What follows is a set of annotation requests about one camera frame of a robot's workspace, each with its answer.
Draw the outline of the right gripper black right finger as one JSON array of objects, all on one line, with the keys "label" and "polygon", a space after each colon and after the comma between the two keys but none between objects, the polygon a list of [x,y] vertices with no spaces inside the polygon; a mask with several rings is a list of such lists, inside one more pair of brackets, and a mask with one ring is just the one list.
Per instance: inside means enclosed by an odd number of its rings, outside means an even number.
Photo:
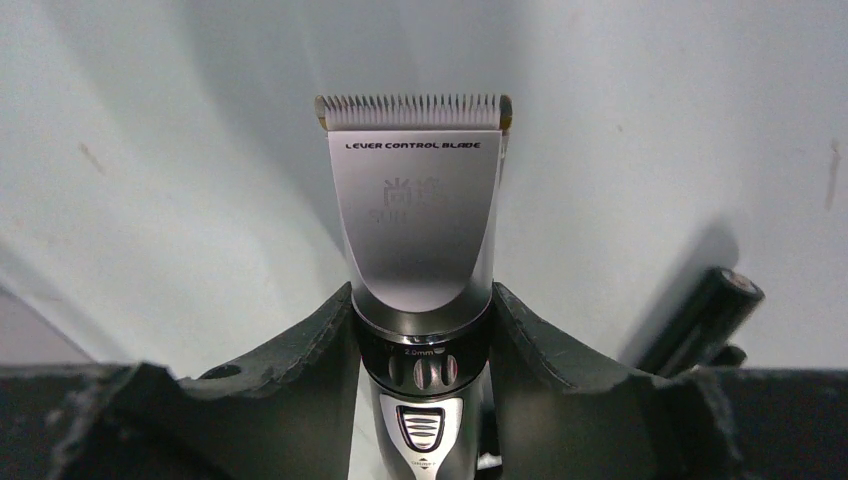
[{"label": "right gripper black right finger", "polygon": [[508,479],[843,479],[847,375],[701,368],[663,379],[493,289],[489,354]]}]

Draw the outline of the black cylindrical adapter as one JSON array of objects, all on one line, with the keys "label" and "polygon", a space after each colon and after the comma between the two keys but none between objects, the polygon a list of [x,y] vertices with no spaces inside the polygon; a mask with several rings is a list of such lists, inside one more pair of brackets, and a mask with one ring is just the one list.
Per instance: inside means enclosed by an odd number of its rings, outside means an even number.
[{"label": "black cylindrical adapter", "polygon": [[651,313],[634,367],[671,378],[718,365],[725,351],[734,348],[731,337],[765,298],[743,274],[721,266],[706,269],[678,299]]}]

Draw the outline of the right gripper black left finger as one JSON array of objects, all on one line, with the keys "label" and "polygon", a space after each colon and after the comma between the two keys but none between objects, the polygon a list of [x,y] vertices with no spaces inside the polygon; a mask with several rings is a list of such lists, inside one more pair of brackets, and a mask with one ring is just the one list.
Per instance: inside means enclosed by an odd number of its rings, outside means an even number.
[{"label": "right gripper black left finger", "polygon": [[5,365],[5,479],[344,479],[360,354],[351,288],[197,378],[152,363]]}]

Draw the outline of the silver black hair clipper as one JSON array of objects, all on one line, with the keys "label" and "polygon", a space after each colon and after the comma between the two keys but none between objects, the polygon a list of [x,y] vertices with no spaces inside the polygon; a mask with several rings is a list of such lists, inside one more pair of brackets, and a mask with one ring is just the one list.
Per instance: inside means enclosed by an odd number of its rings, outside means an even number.
[{"label": "silver black hair clipper", "polygon": [[383,462],[394,479],[472,479],[511,99],[320,95],[314,107]]}]

